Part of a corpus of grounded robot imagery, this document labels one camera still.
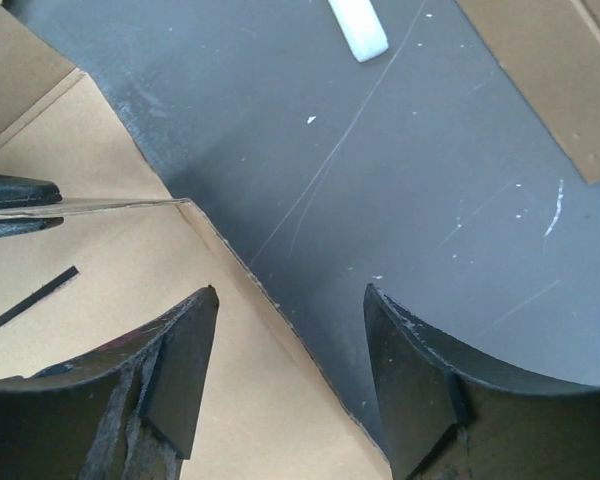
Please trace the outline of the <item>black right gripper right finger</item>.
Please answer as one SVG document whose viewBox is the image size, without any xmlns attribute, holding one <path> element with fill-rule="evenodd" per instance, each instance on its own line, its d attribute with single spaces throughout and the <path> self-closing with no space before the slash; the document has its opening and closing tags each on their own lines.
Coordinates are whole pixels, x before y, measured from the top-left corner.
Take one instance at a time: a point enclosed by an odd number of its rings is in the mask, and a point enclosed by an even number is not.
<svg viewBox="0 0 600 480">
<path fill-rule="evenodd" d="M 363 309 L 394 478 L 600 479 L 600 387 L 496 359 L 374 285 Z"/>
</svg>

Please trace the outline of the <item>brown cardboard box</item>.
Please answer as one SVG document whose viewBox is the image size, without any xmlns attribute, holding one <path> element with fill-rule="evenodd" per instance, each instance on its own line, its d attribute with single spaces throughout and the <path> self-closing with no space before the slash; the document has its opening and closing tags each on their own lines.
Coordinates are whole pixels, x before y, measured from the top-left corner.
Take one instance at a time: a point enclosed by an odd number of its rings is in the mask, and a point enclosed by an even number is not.
<svg viewBox="0 0 600 480">
<path fill-rule="evenodd" d="M 0 5 L 0 174 L 62 200 L 0 210 L 0 379 L 31 377 L 219 299 L 192 454 L 177 479 L 386 479 L 387 461 L 203 211 L 170 196 L 94 80 Z"/>
</svg>

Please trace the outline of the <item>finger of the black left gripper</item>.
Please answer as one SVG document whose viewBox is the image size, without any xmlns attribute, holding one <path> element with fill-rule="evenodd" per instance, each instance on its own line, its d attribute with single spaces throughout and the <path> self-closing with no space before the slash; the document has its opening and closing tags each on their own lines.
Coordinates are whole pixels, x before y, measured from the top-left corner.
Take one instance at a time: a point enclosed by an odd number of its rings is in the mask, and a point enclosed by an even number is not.
<svg viewBox="0 0 600 480">
<path fill-rule="evenodd" d="M 63 222 L 62 217 L 1 219 L 0 238 L 48 230 L 60 226 Z"/>
<path fill-rule="evenodd" d="M 61 200 L 54 182 L 0 174 L 0 210 L 53 205 Z"/>
</svg>

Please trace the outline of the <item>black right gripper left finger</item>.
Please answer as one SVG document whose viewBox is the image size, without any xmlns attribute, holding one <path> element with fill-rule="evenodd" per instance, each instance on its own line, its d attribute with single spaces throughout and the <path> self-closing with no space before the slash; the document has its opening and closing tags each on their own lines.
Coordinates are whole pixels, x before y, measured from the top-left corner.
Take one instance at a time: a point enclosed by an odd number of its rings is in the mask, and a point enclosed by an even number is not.
<svg viewBox="0 0 600 480">
<path fill-rule="evenodd" d="M 0 479 L 179 478 L 218 310 L 206 286 L 83 355 L 0 379 Z"/>
</svg>

